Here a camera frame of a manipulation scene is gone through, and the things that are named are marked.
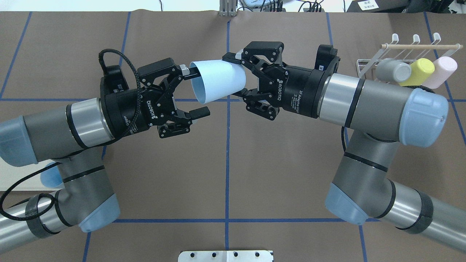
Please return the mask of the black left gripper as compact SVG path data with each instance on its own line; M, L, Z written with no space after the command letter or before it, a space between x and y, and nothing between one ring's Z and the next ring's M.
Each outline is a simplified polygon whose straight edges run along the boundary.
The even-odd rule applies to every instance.
M108 94L100 98L110 132L116 139L157 126L160 138L185 134L193 120L211 115L207 106L184 112L176 109L175 88L183 80L200 77L197 67L176 65L172 58L138 68L141 91Z

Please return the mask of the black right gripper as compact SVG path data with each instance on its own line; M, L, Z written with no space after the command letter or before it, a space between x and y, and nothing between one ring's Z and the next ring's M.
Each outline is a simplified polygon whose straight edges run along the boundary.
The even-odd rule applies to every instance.
M237 91L248 111L274 120L280 109L318 118L317 106L327 70L288 65L281 60L284 44L252 41L243 52L227 52L222 60L242 65L258 78L258 87Z

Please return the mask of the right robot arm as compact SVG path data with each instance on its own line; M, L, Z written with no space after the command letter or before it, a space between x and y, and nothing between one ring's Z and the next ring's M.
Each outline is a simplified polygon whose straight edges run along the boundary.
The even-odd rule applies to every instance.
M386 177L401 144L426 148L436 141L447 119L447 99L422 86L339 74L332 45L319 46L312 69L286 64L283 50L282 42L252 41L222 60L258 78L258 88L234 93L249 112L274 120L284 109L353 129L326 209L351 224L375 218L465 252L465 210Z

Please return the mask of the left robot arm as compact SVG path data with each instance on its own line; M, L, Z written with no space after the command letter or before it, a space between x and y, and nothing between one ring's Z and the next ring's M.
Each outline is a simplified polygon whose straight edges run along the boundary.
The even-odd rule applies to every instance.
M183 81L200 77L196 67L166 58L136 69L126 56L137 87L130 89L119 65L103 54L100 97L1 123L1 158L12 166L52 160L39 172L58 190L1 207L1 253L79 226L98 230L120 215L118 199L102 160L104 146L157 127L160 138L189 133L207 107L185 112L173 98Z

